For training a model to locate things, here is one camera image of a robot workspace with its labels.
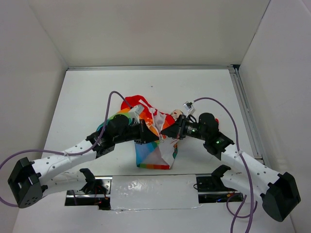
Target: white zip tie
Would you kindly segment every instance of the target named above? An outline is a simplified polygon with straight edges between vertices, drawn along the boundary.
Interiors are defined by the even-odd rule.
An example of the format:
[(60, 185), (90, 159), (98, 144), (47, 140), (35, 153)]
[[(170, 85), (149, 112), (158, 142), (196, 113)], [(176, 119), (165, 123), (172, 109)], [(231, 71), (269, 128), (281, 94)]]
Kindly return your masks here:
[(238, 151), (238, 156), (240, 156), (242, 153), (243, 153), (243, 150), (240, 149), (240, 150)]
[(67, 151), (64, 152), (64, 156), (66, 156), (66, 157), (68, 158), (69, 162), (72, 163), (72, 161), (71, 161), (71, 159), (70, 159), (70, 156), (68, 155), (68, 152), (67, 152)]

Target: colorful plastic bag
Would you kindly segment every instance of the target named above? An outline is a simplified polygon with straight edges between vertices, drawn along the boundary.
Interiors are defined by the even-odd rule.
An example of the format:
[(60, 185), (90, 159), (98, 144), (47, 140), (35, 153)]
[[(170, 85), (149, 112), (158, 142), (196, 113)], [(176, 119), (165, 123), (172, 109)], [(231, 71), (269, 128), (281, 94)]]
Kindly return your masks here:
[(126, 97), (125, 99), (132, 107), (136, 106), (138, 111), (134, 111), (135, 108), (130, 109), (123, 102), (121, 110), (116, 114), (122, 114), (128, 117), (129, 123), (132, 122), (134, 115), (139, 115), (139, 119), (145, 120), (149, 130), (160, 138), (158, 141), (147, 144), (141, 145), (135, 143), (137, 166), (149, 169), (170, 169), (178, 152), (178, 140), (161, 135), (160, 132), (174, 124), (182, 112), (180, 110), (174, 110), (172, 114), (162, 113), (152, 107), (143, 96), (139, 95)]

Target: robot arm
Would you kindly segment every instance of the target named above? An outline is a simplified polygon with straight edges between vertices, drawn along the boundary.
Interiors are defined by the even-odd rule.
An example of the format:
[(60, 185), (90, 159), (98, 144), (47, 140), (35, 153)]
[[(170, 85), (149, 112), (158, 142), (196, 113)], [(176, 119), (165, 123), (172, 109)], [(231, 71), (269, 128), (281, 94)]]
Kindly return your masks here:
[(68, 156), (68, 153), (82, 152), (90, 148), (98, 139), (100, 130), (63, 151), (64, 155), (51, 155), (34, 161), (29, 161), (27, 157), (20, 159), (8, 179), (19, 208), (29, 207), (55, 192), (82, 189), (87, 193), (93, 190), (95, 185), (101, 185), (98, 183), (100, 181), (95, 180), (87, 168), (80, 169), (75, 174), (66, 172), (68, 169), (113, 151), (117, 143), (134, 140), (143, 144), (159, 140), (158, 136), (148, 129), (144, 120), (115, 115), (92, 150), (83, 155)]
[(219, 131), (218, 122), (210, 113), (201, 114), (198, 123), (189, 122), (187, 117), (179, 116), (178, 120), (162, 130), (161, 134), (177, 139), (190, 136), (203, 140), (204, 148), (228, 165), (222, 172), (217, 172), (218, 178), (226, 187), (248, 194), (248, 180), (243, 176), (246, 169), (239, 156), (242, 152), (253, 181), (255, 199), (262, 202), (265, 212), (276, 221), (283, 221), (301, 201), (297, 184), (291, 174), (285, 172), (281, 175), (244, 151), (238, 151), (233, 141)]

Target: white table surface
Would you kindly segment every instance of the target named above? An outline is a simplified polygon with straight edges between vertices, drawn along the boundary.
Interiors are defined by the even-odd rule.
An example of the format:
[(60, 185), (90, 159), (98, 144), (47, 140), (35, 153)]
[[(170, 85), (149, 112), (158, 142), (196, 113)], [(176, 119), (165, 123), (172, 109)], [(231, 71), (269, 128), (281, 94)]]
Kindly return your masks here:
[[(232, 113), (239, 130), (241, 148), (253, 155), (236, 93), (228, 70), (88, 70), (68, 71), (58, 99), (45, 149), (62, 151), (82, 141), (104, 121), (108, 95), (143, 95), (160, 111), (184, 111), (183, 103), (199, 97), (213, 97)], [(110, 116), (121, 106), (114, 95)], [(220, 130), (235, 141), (233, 124), (227, 113), (210, 100), (195, 103), (195, 117), (210, 112), (220, 121)], [(186, 138), (179, 143), (171, 170), (136, 167), (134, 142), (117, 144), (115, 150), (73, 170), (88, 167), (94, 175), (156, 175), (211, 173), (220, 161), (207, 153), (203, 141)]]
[[(232, 113), (241, 147), (252, 155), (227, 70), (67, 72), (45, 148), (64, 150), (96, 130), (103, 121), (111, 90), (118, 90), (125, 96), (141, 94), (164, 112), (182, 108), (185, 101), (198, 97), (214, 97)], [(120, 103), (119, 97), (113, 97), (111, 114), (119, 109)], [(205, 111), (213, 113), (220, 120), (221, 131), (234, 138), (232, 123), (219, 106), (204, 101), (196, 108), (196, 116)], [(131, 142), (116, 145), (112, 153), (79, 167), (88, 167), (95, 175), (211, 173), (220, 162), (205, 151), (202, 143), (195, 139), (180, 143), (171, 170), (137, 168)], [(64, 206), (65, 196), (65, 192), (51, 194), (36, 205), (20, 209), (13, 233), (227, 233), (232, 221), (224, 203), (203, 204), (195, 209), (102, 211), (97, 206)], [(230, 207), (235, 211), (239, 204), (230, 203)], [(248, 212), (249, 204), (246, 204), (241, 215)], [(247, 219), (237, 219), (234, 232), (242, 233), (246, 226)], [(259, 206), (251, 233), (294, 233), (294, 229), (289, 217), (282, 223), (276, 222)]]

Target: white wall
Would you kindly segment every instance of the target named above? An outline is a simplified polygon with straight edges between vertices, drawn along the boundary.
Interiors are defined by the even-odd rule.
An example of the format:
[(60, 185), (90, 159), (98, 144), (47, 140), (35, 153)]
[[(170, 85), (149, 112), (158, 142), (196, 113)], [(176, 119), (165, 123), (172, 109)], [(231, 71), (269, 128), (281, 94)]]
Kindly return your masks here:
[(29, 0), (69, 66), (240, 64), (269, 0)]
[(297, 233), (311, 229), (311, 0), (304, 2), (271, 1), (240, 68), (273, 168), (296, 178)]
[[(66, 64), (25, 0), (0, 1), (0, 160), (43, 148)], [(0, 195), (14, 202), (7, 179), (18, 157), (0, 171)], [(0, 203), (1, 232), (12, 232), (18, 208)]]

